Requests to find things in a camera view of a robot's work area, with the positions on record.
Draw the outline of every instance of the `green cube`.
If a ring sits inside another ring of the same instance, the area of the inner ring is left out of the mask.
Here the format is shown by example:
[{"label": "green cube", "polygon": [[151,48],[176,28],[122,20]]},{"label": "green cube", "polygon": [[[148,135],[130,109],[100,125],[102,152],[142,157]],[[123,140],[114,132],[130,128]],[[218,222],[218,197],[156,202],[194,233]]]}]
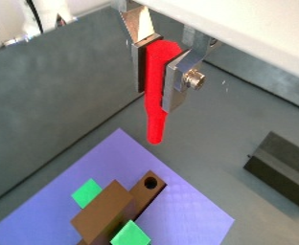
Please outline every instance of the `green cube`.
[{"label": "green cube", "polygon": [[84,209],[84,207],[90,204],[90,202],[95,199],[95,197],[102,193],[103,189],[94,181],[90,179],[81,187],[72,194],[72,198],[79,204],[79,206]]},{"label": "green cube", "polygon": [[151,238],[131,220],[111,240],[112,245],[150,245]]}]

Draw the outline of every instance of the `brown block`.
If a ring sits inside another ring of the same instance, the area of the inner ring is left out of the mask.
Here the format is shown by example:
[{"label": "brown block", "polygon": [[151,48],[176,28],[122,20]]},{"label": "brown block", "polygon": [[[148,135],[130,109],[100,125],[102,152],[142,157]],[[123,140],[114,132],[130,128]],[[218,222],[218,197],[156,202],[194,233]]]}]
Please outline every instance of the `brown block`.
[{"label": "brown block", "polygon": [[135,199],[115,180],[72,220],[83,237],[79,244],[110,244],[119,229],[135,216]]},{"label": "brown block", "polygon": [[152,171],[148,171],[143,178],[136,182],[134,188],[130,190],[136,205],[136,215],[134,220],[142,215],[164,187],[166,182]]},{"label": "brown block", "polygon": [[76,245],[88,245],[84,240],[80,240]]}]

